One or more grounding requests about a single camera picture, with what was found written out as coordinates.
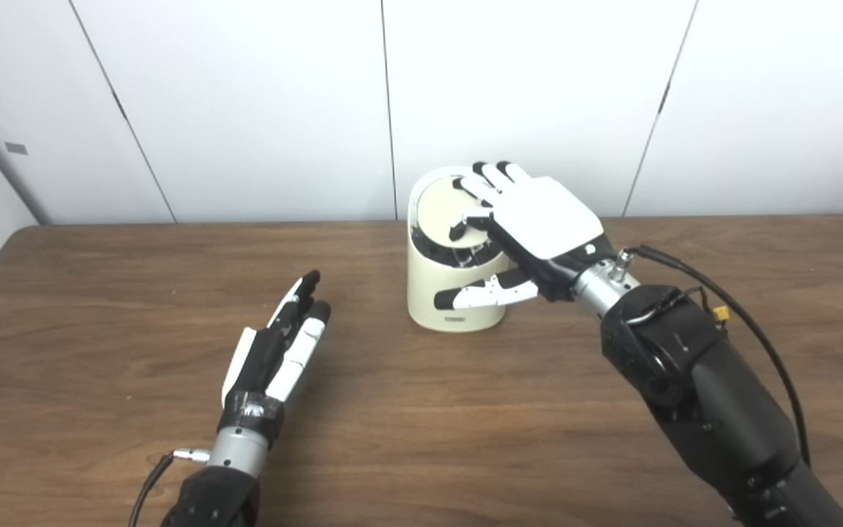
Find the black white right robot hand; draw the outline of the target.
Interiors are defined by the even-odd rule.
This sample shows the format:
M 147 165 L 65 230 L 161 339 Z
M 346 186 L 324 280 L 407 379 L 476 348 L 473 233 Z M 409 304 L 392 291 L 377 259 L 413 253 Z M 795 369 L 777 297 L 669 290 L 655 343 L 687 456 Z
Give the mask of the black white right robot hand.
M 580 277 L 616 253 L 600 219 L 564 184 L 529 176 L 518 164 L 475 163 L 452 180 L 478 201 L 449 229 L 458 240 L 468 229 L 487 233 L 514 268 L 458 289 L 439 291 L 438 310 L 503 306 L 541 296 L 575 302 Z

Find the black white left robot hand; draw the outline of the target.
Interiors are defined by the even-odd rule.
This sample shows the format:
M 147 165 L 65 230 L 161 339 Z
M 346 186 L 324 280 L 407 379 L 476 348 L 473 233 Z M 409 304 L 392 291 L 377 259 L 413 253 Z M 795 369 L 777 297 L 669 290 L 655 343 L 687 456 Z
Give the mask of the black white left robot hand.
M 291 286 L 261 329 L 244 328 L 222 387 L 217 430 L 254 433 L 270 450 L 285 421 L 285 403 L 307 368 L 331 316 L 314 297 L 314 269 Z

